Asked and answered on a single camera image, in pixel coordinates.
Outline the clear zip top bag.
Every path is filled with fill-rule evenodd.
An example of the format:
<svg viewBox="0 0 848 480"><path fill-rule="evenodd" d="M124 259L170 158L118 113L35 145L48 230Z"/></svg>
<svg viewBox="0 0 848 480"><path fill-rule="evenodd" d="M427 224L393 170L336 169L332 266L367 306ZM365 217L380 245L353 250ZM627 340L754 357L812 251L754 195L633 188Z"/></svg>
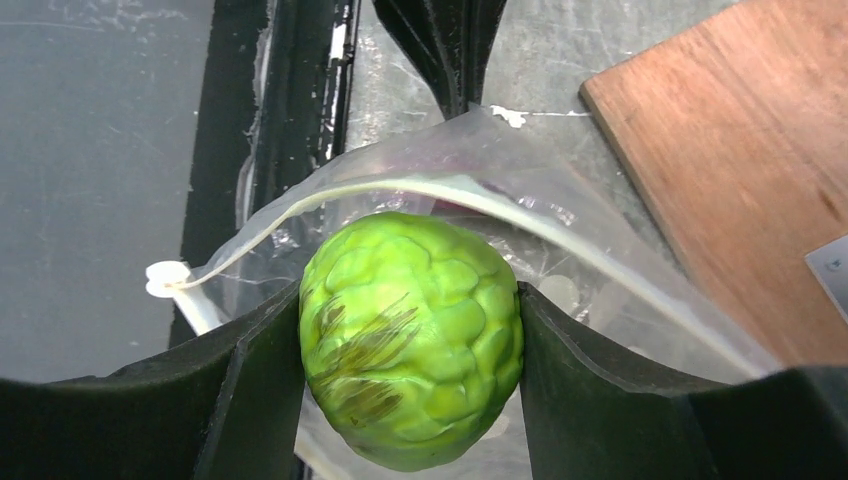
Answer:
<svg viewBox="0 0 848 480"><path fill-rule="evenodd" d="M480 108L342 155L253 214L206 264L150 265L146 288L171 299L204 334L297 283L332 234L389 211L478 234L520 283L644 358L722 384L777 368L571 167ZM410 475L536 479L520 386L461 457Z"/></svg>

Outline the bumpy green fake fruit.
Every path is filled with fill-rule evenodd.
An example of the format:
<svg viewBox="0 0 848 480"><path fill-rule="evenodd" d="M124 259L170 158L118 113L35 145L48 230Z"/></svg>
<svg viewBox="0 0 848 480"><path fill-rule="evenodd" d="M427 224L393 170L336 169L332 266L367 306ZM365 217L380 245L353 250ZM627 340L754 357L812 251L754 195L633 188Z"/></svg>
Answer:
<svg viewBox="0 0 848 480"><path fill-rule="evenodd" d="M299 287L306 381L360 456L417 472L493 426L523 370L518 283L478 234L401 212L327 239Z"/></svg>

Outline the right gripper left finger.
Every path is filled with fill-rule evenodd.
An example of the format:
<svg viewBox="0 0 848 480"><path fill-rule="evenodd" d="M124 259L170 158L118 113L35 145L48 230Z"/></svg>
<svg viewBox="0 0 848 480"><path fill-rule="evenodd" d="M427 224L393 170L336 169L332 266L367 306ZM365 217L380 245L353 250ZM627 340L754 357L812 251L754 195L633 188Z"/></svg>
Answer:
<svg viewBox="0 0 848 480"><path fill-rule="evenodd" d="M5 479L288 479L298 288L105 377L1 384Z"/></svg>

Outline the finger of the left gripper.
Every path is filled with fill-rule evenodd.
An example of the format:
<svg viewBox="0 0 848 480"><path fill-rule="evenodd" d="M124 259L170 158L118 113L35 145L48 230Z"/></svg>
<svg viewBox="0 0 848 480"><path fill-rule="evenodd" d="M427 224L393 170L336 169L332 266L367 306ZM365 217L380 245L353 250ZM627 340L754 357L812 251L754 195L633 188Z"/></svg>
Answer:
<svg viewBox="0 0 848 480"><path fill-rule="evenodd" d="M374 0L373 5L444 119L481 103L506 0Z"/></svg>

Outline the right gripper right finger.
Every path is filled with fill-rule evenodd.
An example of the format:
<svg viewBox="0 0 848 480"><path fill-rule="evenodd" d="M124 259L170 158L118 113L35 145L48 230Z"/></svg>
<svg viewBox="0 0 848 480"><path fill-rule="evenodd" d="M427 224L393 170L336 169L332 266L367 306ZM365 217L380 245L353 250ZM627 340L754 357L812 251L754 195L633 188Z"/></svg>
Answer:
<svg viewBox="0 0 848 480"><path fill-rule="evenodd" d="M521 403L536 479L843 479L847 371L737 385L644 358L520 283Z"/></svg>

